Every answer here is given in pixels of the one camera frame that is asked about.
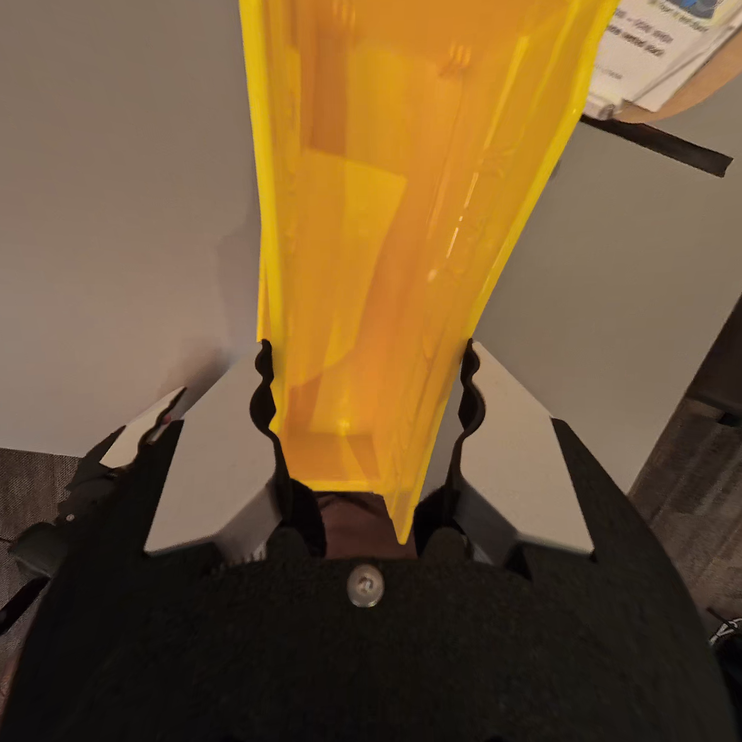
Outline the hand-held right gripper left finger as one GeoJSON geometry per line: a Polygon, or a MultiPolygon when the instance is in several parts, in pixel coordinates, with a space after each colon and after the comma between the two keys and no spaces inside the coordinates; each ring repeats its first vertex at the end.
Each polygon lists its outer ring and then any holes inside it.
{"type": "Polygon", "coordinates": [[[235,362],[184,414],[145,541],[150,556],[212,544],[226,561],[254,561],[281,521],[278,463],[251,413],[259,355],[235,362]]]}

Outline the grey desk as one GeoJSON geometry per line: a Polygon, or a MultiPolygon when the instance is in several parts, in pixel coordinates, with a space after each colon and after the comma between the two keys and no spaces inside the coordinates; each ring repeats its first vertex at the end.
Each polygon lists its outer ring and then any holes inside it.
{"type": "MultiPolygon", "coordinates": [[[[2,2],[2,447],[81,456],[255,340],[236,2],[2,2]]],[[[724,178],[580,124],[475,338],[628,490],[740,297],[740,82],[660,124],[724,178]]]]}

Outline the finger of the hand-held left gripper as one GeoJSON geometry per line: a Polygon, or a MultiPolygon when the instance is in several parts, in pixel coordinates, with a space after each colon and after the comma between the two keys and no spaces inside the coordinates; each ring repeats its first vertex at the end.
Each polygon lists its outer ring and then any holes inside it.
{"type": "Polygon", "coordinates": [[[186,391],[186,387],[172,390],[127,422],[99,463],[109,469],[122,469],[131,465],[140,450],[153,442],[172,421],[172,410],[186,391]]]}

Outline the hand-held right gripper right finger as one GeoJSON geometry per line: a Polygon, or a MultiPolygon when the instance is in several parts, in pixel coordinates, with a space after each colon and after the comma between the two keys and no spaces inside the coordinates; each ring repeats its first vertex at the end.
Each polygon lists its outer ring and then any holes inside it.
{"type": "Polygon", "coordinates": [[[551,414],[477,341],[445,408],[444,452],[475,561],[503,566],[524,545],[592,555],[551,414]]]}

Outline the yellow plastic storage bin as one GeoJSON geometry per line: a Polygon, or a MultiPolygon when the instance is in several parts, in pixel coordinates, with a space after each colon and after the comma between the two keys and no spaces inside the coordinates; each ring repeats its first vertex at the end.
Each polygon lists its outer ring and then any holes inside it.
{"type": "Polygon", "coordinates": [[[413,527],[468,340],[582,114],[618,2],[239,2],[269,430],[413,527]]]}

